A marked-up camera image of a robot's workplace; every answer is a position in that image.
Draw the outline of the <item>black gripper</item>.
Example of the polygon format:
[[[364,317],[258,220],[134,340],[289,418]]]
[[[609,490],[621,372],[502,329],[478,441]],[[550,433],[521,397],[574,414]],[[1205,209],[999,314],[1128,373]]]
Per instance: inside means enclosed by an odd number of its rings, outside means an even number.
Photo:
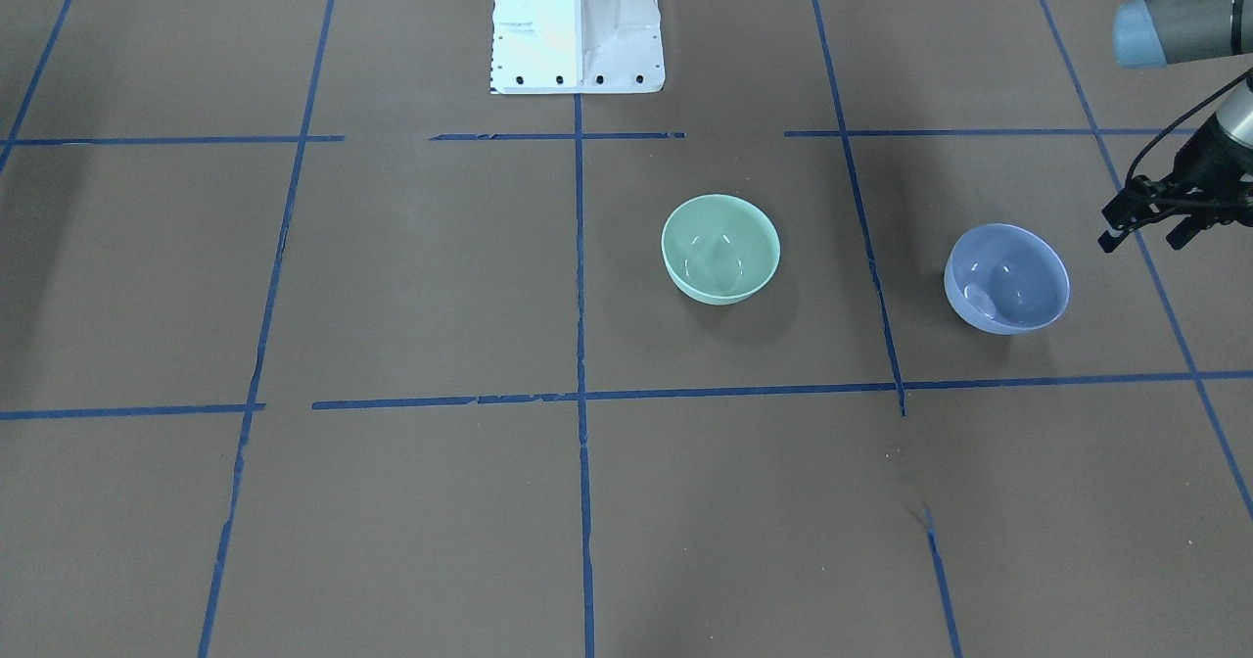
[[[1230,137],[1213,115],[1177,150],[1172,185],[1160,180],[1128,180],[1104,207],[1106,231],[1096,244],[1106,254],[1145,226],[1172,216],[1182,221],[1167,236],[1173,251],[1182,251],[1203,231],[1230,224],[1235,209],[1250,208],[1250,148]],[[1168,206],[1183,201],[1187,206]]]

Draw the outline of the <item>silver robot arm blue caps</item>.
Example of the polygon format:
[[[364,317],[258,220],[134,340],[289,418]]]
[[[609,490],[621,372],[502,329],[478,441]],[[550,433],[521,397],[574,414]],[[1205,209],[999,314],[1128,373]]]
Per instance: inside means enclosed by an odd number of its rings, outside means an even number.
[[[1244,56],[1252,50],[1252,0],[1133,0],[1116,11],[1113,51],[1125,69],[1165,68],[1184,61]],[[1153,179],[1136,168],[1165,137],[1218,102],[1173,159],[1172,172]],[[1250,71],[1240,73],[1168,127],[1131,160],[1121,189],[1101,208],[1106,254],[1145,226],[1177,219],[1168,234],[1180,251],[1213,226],[1250,226]]]

